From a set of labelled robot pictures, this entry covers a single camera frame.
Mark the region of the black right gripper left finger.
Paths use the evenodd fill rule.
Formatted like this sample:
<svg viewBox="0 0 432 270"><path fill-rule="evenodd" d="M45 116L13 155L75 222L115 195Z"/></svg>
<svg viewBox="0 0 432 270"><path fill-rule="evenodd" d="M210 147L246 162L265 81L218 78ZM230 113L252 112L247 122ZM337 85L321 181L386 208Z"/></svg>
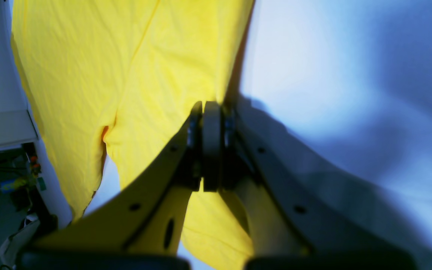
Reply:
<svg viewBox="0 0 432 270"><path fill-rule="evenodd" d="M75 259L175 253L191 194L220 185L222 113L197 102L180 130L122 192L74 225L33 244Z"/></svg>

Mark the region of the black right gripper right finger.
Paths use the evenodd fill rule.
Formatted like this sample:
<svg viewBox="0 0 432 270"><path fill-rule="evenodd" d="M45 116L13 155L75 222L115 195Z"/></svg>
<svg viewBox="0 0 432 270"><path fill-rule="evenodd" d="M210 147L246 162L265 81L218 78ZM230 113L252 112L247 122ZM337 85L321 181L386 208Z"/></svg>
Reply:
<svg viewBox="0 0 432 270"><path fill-rule="evenodd" d="M222 195L242 209L257 259L411 259L308 192L228 105Z"/></svg>

